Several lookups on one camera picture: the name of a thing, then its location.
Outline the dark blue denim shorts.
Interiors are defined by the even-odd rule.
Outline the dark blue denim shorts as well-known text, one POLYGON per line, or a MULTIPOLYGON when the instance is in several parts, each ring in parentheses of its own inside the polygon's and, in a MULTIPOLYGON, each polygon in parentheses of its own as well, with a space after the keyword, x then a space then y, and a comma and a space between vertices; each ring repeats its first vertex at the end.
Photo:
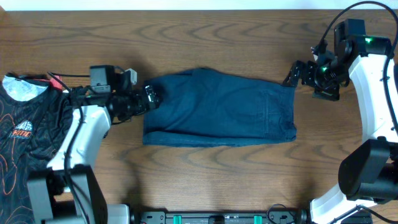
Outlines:
POLYGON ((292 142, 293 87, 196 68, 146 81, 161 97, 144 116, 142 142, 170 147, 292 142))

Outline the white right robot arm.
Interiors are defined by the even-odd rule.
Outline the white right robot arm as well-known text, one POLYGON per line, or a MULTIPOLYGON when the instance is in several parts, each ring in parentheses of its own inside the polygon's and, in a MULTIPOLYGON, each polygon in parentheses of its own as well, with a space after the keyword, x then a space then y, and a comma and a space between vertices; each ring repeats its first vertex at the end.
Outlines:
POLYGON ((321 41, 314 59, 296 61, 284 85, 314 89, 339 99, 353 84, 361 115, 362 143, 340 164, 338 183, 310 202, 299 223, 371 223, 370 208, 397 199, 397 65, 386 37, 366 34, 364 21, 347 19, 334 29, 334 49, 321 41))

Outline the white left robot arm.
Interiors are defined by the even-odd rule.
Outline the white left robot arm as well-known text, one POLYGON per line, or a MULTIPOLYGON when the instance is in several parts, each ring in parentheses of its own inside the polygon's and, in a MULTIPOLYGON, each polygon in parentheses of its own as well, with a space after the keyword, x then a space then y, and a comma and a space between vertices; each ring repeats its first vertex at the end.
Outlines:
POLYGON ((137 72, 112 65, 90 67, 90 84, 70 90, 73 120, 46 169, 27 181, 35 223, 130 223, 126 204, 108 204, 93 168, 103 139, 114 125, 160 105, 151 85, 140 89, 137 72))

